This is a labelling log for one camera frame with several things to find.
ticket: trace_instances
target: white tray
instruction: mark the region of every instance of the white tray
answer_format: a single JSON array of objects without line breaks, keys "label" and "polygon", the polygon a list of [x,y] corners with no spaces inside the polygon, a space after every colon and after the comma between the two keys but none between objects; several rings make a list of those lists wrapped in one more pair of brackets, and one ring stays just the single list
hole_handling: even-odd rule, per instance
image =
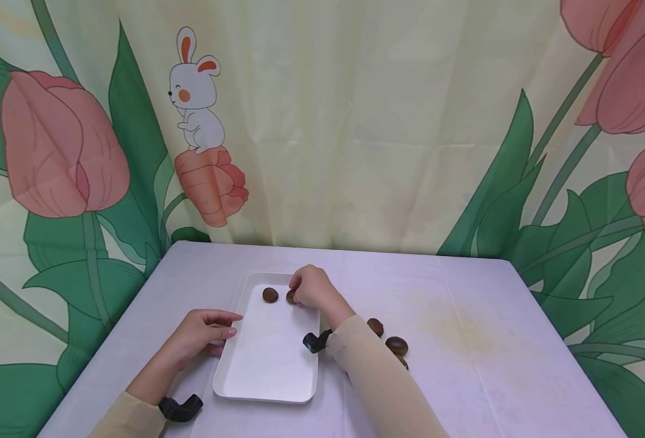
[{"label": "white tray", "polygon": [[[317,389],[317,355],[303,345],[309,332],[319,335],[319,311],[288,304],[289,274],[257,272],[247,278],[233,323],[238,334],[226,342],[213,377],[220,397],[262,402],[306,403]],[[276,303],[262,298],[266,287],[279,293]]]}]

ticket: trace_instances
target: rabbit ear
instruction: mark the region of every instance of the rabbit ear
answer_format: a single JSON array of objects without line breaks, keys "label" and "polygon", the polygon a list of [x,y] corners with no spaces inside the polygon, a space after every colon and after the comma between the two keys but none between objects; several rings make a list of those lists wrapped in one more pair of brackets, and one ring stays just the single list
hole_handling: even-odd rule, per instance
[{"label": "rabbit ear", "polygon": [[198,64],[198,72],[208,73],[212,77],[220,74],[220,63],[211,55],[203,56],[196,64]]},{"label": "rabbit ear", "polygon": [[179,36],[176,37],[176,50],[179,51],[181,63],[190,63],[195,51],[195,33],[192,28],[181,27]]}]

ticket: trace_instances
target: left hand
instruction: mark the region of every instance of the left hand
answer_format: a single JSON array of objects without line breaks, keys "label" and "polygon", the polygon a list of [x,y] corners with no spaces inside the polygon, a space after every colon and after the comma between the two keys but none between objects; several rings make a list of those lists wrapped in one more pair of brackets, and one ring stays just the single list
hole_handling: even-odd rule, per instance
[{"label": "left hand", "polygon": [[242,315],[225,310],[194,309],[188,312],[126,391],[143,402],[158,405],[166,397],[176,374],[184,370],[199,352],[220,356],[222,346],[211,342],[235,336],[236,329],[231,325],[240,319]]},{"label": "left hand", "polygon": [[[183,370],[201,351],[220,356],[222,346],[211,342],[225,341],[235,336],[236,328],[231,326],[233,321],[240,319],[242,315],[225,310],[193,309],[164,342],[154,359]],[[223,327],[212,327],[211,324],[220,324]]]}]

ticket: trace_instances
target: beige sleeve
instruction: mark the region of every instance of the beige sleeve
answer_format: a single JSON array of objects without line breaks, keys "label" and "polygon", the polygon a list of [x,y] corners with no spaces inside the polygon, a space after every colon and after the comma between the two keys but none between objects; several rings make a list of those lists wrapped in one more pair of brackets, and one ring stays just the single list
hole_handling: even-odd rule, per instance
[{"label": "beige sleeve", "polygon": [[327,340],[377,438],[448,438],[410,373],[356,315]]},{"label": "beige sleeve", "polygon": [[123,391],[89,438],[158,438],[166,422],[157,406]]}]

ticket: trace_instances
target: black wrist strap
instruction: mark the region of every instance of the black wrist strap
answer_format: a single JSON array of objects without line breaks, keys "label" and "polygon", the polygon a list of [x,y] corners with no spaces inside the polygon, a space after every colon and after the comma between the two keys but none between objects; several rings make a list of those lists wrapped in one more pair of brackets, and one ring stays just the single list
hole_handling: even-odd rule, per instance
[{"label": "black wrist strap", "polygon": [[315,336],[313,333],[308,333],[303,338],[303,345],[307,347],[312,354],[321,352],[327,348],[327,338],[332,335],[331,330],[325,330],[320,336]]},{"label": "black wrist strap", "polygon": [[162,411],[164,418],[176,423],[187,423],[193,420],[202,407],[203,401],[195,394],[190,396],[183,405],[179,405],[176,400],[169,397],[164,397],[159,402],[159,410]]}]

